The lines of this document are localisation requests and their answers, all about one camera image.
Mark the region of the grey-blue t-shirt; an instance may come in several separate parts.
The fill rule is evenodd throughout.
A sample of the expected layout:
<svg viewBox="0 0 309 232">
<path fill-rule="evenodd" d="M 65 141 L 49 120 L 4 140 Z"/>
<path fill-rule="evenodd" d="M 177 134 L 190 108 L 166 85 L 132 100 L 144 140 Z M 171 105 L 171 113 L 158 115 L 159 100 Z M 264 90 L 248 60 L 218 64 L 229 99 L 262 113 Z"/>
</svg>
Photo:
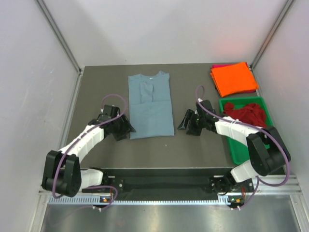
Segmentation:
<svg viewBox="0 0 309 232">
<path fill-rule="evenodd" d="M 174 135 L 169 78 L 163 71 L 128 77 L 129 120 L 136 130 L 131 140 Z"/>
</svg>

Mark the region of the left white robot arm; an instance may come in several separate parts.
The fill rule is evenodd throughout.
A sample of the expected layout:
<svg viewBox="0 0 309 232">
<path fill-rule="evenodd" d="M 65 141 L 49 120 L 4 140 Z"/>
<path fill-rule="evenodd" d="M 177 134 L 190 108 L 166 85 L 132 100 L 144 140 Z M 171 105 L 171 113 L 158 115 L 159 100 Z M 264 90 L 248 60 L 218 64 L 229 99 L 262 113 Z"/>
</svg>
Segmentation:
<svg viewBox="0 0 309 232">
<path fill-rule="evenodd" d="M 121 141 L 135 131 L 118 107 L 105 105 L 99 116 L 92 119 L 68 145 L 48 152 L 42 188 L 52 192 L 54 198 L 74 197 L 79 191 L 92 186 L 98 191 L 106 191 L 110 183 L 105 172 L 100 168 L 82 170 L 80 163 L 107 136 L 112 135 L 116 141 Z"/>
</svg>

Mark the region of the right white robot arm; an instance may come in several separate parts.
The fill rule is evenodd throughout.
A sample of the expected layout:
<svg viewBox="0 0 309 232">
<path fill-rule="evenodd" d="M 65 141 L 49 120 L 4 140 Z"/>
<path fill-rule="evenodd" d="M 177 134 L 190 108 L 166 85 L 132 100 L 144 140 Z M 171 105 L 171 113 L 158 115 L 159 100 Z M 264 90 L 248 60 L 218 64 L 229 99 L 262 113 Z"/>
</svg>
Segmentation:
<svg viewBox="0 0 309 232">
<path fill-rule="evenodd" d="M 275 127 L 261 128 L 216 114 L 209 100 L 198 99 L 196 110 L 186 111 L 178 129 L 185 130 L 192 136 L 199 136 L 203 129 L 207 129 L 247 148 L 249 159 L 233 168 L 226 176 L 225 185 L 230 191 L 237 191 L 248 179 L 267 176 L 283 166 L 288 166 L 291 160 Z"/>
</svg>

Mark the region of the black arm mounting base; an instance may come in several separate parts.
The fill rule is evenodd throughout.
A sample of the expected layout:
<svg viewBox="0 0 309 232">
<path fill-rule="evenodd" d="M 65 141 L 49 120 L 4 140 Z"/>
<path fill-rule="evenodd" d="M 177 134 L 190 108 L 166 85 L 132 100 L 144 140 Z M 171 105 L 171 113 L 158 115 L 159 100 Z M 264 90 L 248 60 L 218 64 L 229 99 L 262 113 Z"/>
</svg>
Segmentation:
<svg viewBox="0 0 309 232">
<path fill-rule="evenodd" d="M 251 179 L 236 183 L 229 168 L 137 168 L 103 169 L 98 188 L 83 187 L 82 192 L 103 191 L 107 185 L 119 193 L 132 190 L 200 190 L 203 193 L 253 192 Z"/>
</svg>

